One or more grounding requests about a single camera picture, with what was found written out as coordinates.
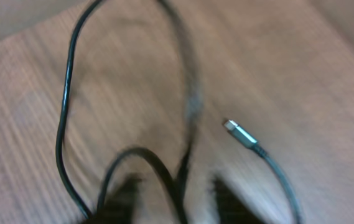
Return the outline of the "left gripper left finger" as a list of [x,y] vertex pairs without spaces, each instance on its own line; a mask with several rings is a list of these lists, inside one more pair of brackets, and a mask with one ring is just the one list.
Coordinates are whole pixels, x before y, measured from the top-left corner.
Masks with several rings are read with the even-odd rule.
[[139,197],[138,175],[129,175],[106,199],[104,207],[82,224],[132,224]]

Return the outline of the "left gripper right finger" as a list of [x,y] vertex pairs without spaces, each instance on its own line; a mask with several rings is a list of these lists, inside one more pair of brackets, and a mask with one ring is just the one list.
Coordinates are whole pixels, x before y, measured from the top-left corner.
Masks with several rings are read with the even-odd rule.
[[213,191],[220,224],[264,224],[220,177],[213,179]]

